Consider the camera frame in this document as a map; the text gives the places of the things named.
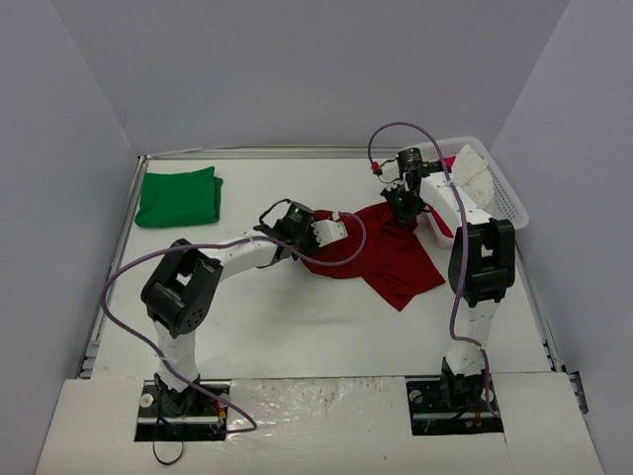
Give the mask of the dark red t shirt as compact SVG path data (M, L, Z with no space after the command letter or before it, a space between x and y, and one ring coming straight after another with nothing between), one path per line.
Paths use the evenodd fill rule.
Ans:
M417 223L401 226L388 204L366 207L340 221L348 237L314 254L320 264L305 261L311 273L361 278L397 311L445 283L415 234Z

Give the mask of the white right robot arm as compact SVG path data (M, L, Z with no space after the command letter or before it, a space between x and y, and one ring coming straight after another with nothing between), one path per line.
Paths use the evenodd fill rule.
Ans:
M438 394L460 409L490 382L482 354L493 316L515 281L514 226L498 220L461 189L443 160L426 161L417 147L400 150L397 178L381 195L397 222L409 225L434 212L453 234L447 277L455 294L451 346L443 358Z

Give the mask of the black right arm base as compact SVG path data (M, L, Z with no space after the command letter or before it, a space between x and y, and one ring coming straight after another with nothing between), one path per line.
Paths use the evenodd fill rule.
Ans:
M480 383L451 391L439 376L407 378L407 404L413 436L503 433L493 391Z

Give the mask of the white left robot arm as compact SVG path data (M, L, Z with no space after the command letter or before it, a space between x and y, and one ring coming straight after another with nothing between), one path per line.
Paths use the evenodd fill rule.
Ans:
M222 249L189 249L166 254L140 293L163 354L155 380L165 388L163 402L177 414L193 411L199 402L200 380L195 359L196 329L210 310L221 281L238 273L265 268L288 258L290 250L317 249L315 212L291 201L286 214L269 227L260 222L245 242Z

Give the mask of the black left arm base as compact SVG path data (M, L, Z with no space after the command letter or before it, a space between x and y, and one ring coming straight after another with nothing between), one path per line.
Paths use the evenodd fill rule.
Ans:
M135 442L224 441L226 404L186 388L173 392L144 381L136 413Z

